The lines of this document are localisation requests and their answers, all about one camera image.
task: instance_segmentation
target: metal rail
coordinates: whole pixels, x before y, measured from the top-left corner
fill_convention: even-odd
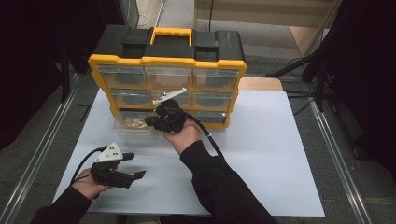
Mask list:
[[[347,165],[341,155],[340,149],[332,135],[332,131],[326,120],[324,112],[319,112],[315,102],[311,103],[311,108],[314,112],[315,118],[317,119],[318,126],[323,134],[324,140],[332,156],[335,169],[337,170],[338,176],[346,191],[346,196],[351,204],[352,210],[355,213],[356,219],[360,224],[371,224],[373,223],[370,219],[369,213],[364,205],[364,201],[358,191],[358,188],[347,168]]]
[[[59,127],[64,120],[64,116],[67,113],[67,110],[70,107],[71,102],[73,101],[76,93],[76,88],[80,82],[80,77],[78,74],[74,74],[71,82],[71,91],[70,95],[65,99],[65,101],[59,105],[52,121],[49,124],[46,132],[44,133],[43,138],[40,141],[37,149],[35,150],[35,154],[27,165],[21,179],[12,190],[11,196],[7,202],[7,205],[0,216],[0,223],[8,224],[13,223],[16,215],[18,214],[21,205],[26,198],[27,193],[29,192],[30,187],[35,180],[35,176],[40,169],[41,164],[48,151],[50,150],[50,145],[59,130]]]

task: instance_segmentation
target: white sheet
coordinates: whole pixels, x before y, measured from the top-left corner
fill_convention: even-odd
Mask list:
[[[116,141],[135,153],[119,171],[146,170],[129,189],[111,189],[90,212],[115,214],[206,215],[191,185],[191,173],[160,135],[152,141],[125,141],[113,132],[109,103],[99,91],[54,200],[67,188],[81,160]],[[324,217],[289,101],[282,91],[240,91],[229,128],[210,130],[230,166],[273,216]],[[216,153],[204,138],[210,153]],[[92,166],[94,154],[83,166]]]

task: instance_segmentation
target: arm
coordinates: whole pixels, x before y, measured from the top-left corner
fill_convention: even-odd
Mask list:
[[[163,135],[192,172],[198,199],[216,223],[276,223],[227,162],[209,155],[195,124],[188,121],[180,133]]]
[[[78,178],[88,176],[68,187],[52,205],[38,209],[31,224],[78,224],[90,207],[93,198],[100,192],[111,188],[96,184],[89,174],[89,169],[82,171]]]

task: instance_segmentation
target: person's right hand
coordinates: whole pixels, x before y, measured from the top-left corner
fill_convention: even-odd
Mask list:
[[[180,133],[163,132],[163,137],[173,145],[177,154],[180,155],[192,143],[201,140],[201,133],[199,126],[187,119]]]

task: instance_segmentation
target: yellow storage organizer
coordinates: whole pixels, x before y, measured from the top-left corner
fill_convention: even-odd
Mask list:
[[[105,92],[121,126],[149,129],[164,92],[187,91],[174,99],[206,128],[227,128],[247,65],[236,31],[131,29],[108,25],[89,59],[92,76]]]

